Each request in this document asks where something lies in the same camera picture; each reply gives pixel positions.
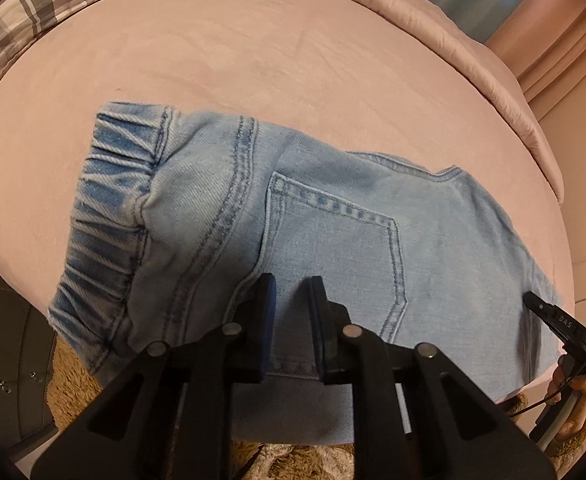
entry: pink bedding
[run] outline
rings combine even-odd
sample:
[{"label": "pink bedding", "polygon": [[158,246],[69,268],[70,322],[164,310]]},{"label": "pink bedding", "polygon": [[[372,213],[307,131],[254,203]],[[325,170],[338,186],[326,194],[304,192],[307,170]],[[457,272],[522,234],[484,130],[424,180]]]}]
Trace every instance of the pink bedding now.
[{"label": "pink bedding", "polygon": [[248,114],[343,150],[460,166],[572,312],[548,142],[505,65],[426,0],[103,0],[38,40],[0,81],[0,273],[43,312],[110,100]]}]

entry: denim fabric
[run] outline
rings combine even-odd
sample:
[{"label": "denim fabric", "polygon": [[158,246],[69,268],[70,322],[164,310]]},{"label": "denim fabric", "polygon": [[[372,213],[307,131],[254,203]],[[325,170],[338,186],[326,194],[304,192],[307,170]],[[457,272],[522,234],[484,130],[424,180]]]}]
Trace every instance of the denim fabric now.
[{"label": "denim fabric", "polygon": [[303,282],[386,341],[440,347],[491,398],[558,358],[523,307],[561,300],[502,208],[460,168],[429,173],[213,112],[108,104],[71,215],[53,327],[103,384],[154,340],[193,341],[263,272],[278,304],[269,374],[236,387],[233,434],[352,440],[351,391],[316,379]]}]

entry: denim yoke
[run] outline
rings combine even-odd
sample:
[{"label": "denim yoke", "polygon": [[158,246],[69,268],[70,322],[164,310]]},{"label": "denim yoke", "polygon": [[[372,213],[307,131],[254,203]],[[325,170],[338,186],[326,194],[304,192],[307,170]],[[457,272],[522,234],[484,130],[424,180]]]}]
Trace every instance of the denim yoke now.
[{"label": "denim yoke", "polygon": [[263,272],[278,285],[269,373],[238,385],[233,434],[353,439],[351,391],[317,381],[304,280],[384,340],[429,341],[494,400],[558,358],[522,305],[561,304],[505,211],[460,168],[213,112],[111,103],[99,111],[71,214],[52,326],[108,383],[154,340],[229,319]]}]

